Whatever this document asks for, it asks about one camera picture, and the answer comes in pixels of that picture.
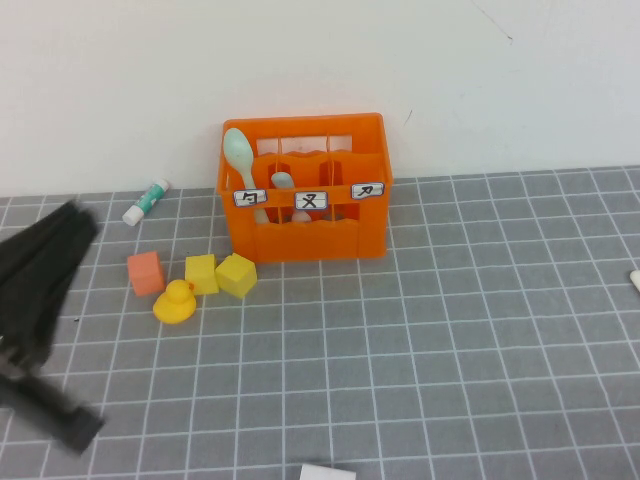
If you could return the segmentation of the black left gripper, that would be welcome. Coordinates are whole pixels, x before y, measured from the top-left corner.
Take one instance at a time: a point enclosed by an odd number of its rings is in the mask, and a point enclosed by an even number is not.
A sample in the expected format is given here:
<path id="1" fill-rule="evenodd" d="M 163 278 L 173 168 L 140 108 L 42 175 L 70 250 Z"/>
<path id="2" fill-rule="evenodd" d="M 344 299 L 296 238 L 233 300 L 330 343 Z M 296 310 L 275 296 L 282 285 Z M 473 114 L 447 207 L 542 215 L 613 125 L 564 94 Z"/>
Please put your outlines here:
<path id="1" fill-rule="evenodd" d="M 1 356 L 11 365 L 29 371 L 48 360 L 67 292 L 98 231 L 91 211 L 70 200 L 1 241 Z M 38 252 L 38 264 L 27 264 Z"/>

